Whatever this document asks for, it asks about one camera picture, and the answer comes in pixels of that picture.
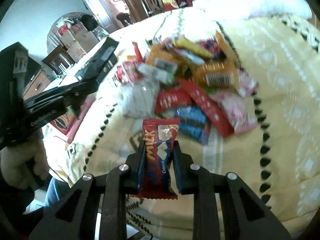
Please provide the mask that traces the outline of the left hand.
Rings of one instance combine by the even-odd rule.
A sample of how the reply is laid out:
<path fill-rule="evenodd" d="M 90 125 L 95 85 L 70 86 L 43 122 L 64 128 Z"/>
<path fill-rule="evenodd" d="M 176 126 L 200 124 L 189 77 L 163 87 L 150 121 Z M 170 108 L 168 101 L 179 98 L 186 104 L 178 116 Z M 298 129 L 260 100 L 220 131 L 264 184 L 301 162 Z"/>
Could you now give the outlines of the left hand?
<path fill-rule="evenodd" d="M 49 174 L 43 133 L 39 129 L 25 142 L 1 150 L 1 174 L 6 183 L 25 190 Z"/>

